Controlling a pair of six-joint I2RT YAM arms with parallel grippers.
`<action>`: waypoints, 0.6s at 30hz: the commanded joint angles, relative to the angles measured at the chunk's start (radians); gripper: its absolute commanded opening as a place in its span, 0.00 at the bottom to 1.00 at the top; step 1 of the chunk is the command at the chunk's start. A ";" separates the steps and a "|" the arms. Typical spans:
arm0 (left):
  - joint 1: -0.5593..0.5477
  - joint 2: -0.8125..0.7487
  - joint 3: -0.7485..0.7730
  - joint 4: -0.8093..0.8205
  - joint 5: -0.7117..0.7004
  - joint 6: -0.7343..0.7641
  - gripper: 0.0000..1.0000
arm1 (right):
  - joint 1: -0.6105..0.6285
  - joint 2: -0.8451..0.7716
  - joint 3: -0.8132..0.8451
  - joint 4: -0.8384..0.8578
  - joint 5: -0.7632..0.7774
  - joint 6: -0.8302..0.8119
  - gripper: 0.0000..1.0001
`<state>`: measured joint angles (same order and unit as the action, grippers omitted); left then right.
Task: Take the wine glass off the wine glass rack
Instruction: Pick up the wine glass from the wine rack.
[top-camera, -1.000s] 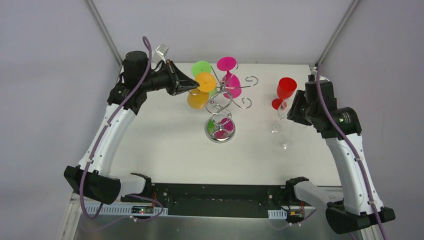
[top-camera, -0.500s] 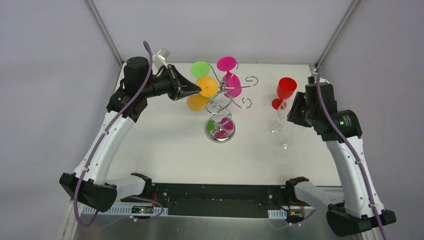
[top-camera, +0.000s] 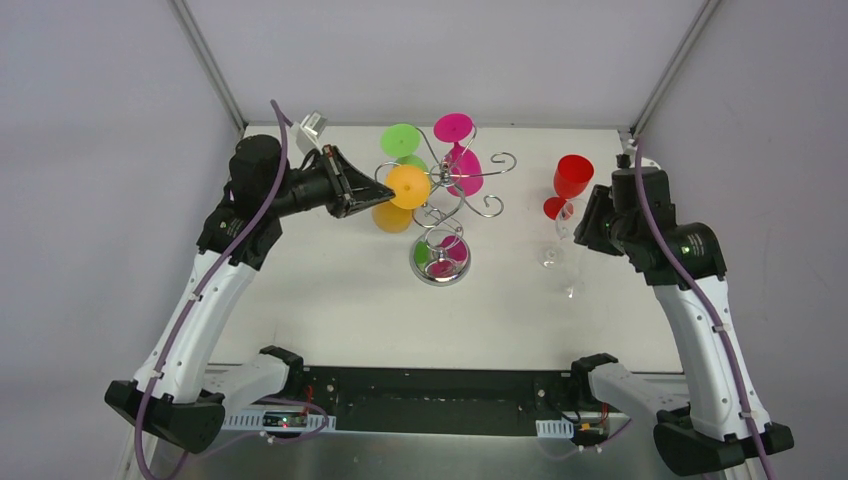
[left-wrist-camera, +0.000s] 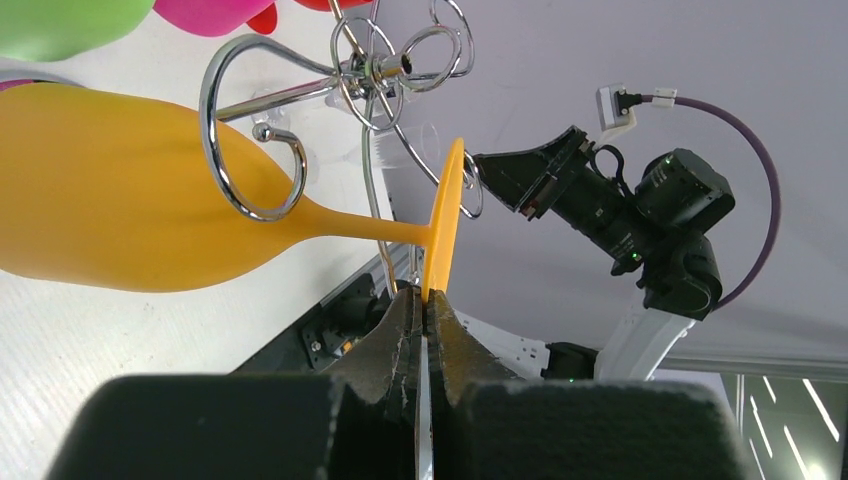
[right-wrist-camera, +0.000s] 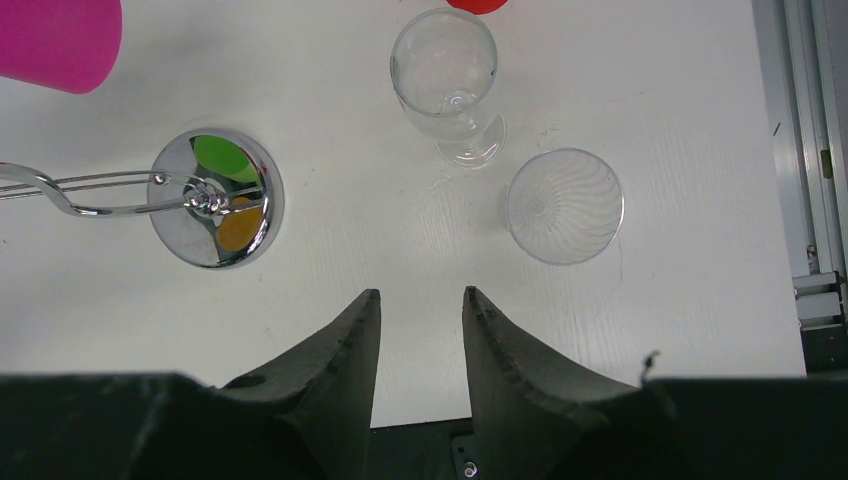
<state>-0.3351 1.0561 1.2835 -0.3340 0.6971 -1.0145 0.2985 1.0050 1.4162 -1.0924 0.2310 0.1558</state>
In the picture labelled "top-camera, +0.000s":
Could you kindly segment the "green wine glass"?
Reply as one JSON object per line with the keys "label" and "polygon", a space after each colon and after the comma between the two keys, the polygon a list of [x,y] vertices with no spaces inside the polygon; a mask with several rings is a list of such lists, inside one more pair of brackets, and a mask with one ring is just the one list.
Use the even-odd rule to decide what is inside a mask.
{"label": "green wine glass", "polygon": [[388,127],[380,138],[382,151],[398,165],[414,166],[428,173],[429,167],[416,152],[422,142],[419,129],[411,124],[399,123]]}

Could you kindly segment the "clear wine glass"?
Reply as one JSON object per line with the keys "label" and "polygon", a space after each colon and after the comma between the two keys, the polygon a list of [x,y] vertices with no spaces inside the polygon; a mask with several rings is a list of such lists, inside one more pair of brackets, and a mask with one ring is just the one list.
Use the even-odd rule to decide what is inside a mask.
{"label": "clear wine glass", "polygon": [[585,294],[585,275],[583,253],[571,254],[565,264],[565,293],[569,299],[576,299]]}
{"label": "clear wine glass", "polygon": [[582,250],[575,235],[586,210],[579,198],[551,197],[544,202],[545,215],[554,222],[555,238],[542,247],[540,263],[546,268],[576,270]]}

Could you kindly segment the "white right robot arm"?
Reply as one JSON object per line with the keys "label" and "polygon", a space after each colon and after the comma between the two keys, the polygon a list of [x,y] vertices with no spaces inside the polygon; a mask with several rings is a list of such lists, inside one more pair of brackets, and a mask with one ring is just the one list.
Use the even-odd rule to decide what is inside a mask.
{"label": "white right robot arm", "polygon": [[705,224],[677,221],[664,171],[615,170],[609,185],[592,189],[575,241],[626,257],[644,277],[671,327],[689,396],[677,400],[599,353],[573,363],[573,405],[604,403],[646,425],[665,465],[681,477],[767,462],[793,448],[791,429],[771,419],[745,366],[718,239]]}

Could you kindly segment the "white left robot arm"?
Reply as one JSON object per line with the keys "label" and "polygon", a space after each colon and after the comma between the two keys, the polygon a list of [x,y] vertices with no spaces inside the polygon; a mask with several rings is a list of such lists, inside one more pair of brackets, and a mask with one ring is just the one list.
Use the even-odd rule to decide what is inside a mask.
{"label": "white left robot arm", "polygon": [[392,197],[334,145],[309,150],[295,168],[285,142],[270,135],[240,140],[166,330],[132,379],[109,385],[106,403],[143,432],[198,454],[229,416],[254,402],[270,396],[297,402],[305,390],[304,362],[280,347],[265,347],[251,361],[208,377],[223,328],[281,237],[284,217],[322,207],[345,218]]}

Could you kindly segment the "chrome wine glass rack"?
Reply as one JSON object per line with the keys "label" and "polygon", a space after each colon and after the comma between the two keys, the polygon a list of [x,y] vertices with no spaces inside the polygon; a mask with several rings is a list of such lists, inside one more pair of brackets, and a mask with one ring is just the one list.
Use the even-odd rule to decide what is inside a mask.
{"label": "chrome wine glass rack", "polygon": [[[421,144],[429,144],[427,135],[417,128],[422,134]],[[413,214],[410,227],[417,225],[422,233],[410,247],[408,262],[412,272],[423,283],[447,287],[462,280],[471,268],[471,249],[464,239],[465,229],[456,215],[467,209],[479,217],[494,218],[502,214],[504,202],[496,195],[486,195],[483,197],[483,207],[479,209],[471,204],[470,197],[466,197],[463,192],[460,192],[459,197],[451,195],[448,192],[451,174],[446,163],[449,151],[437,157],[432,146],[427,146],[427,149],[434,160],[433,165],[427,164],[431,192],[428,201]],[[389,158],[388,162],[375,169],[376,176],[384,174],[386,178],[389,171],[398,165]],[[480,177],[483,179],[509,173],[517,166],[517,158],[509,152],[493,154],[490,162],[496,169],[482,170]]]}

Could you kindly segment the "orange wine glass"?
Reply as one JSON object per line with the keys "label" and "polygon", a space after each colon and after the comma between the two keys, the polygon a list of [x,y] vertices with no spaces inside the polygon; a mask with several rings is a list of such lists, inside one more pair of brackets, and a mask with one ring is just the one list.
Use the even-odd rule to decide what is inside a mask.
{"label": "orange wine glass", "polygon": [[385,185],[394,197],[375,206],[372,219],[383,232],[402,233],[410,227],[414,211],[428,201],[430,177],[416,166],[397,165],[387,174]]}

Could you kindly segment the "pink wine glass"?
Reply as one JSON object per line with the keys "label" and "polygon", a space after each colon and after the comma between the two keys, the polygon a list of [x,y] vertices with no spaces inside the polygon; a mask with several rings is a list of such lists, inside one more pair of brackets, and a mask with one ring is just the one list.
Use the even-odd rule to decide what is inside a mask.
{"label": "pink wine glass", "polygon": [[480,177],[480,161],[470,148],[475,132],[472,118],[460,112],[441,117],[433,126],[436,139],[451,145],[446,160],[451,174],[448,192],[456,197],[460,196],[460,192],[471,197],[477,194],[484,184],[483,178]]}

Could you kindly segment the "red wine glass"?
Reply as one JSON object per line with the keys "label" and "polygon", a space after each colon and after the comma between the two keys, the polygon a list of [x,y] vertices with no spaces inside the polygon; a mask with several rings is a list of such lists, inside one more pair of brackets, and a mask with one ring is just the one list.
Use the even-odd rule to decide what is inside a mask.
{"label": "red wine glass", "polygon": [[594,165],[582,155],[568,154],[561,157],[553,177],[555,196],[543,204],[545,215],[554,220],[567,200],[576,198],[587,188],[594,173]]}

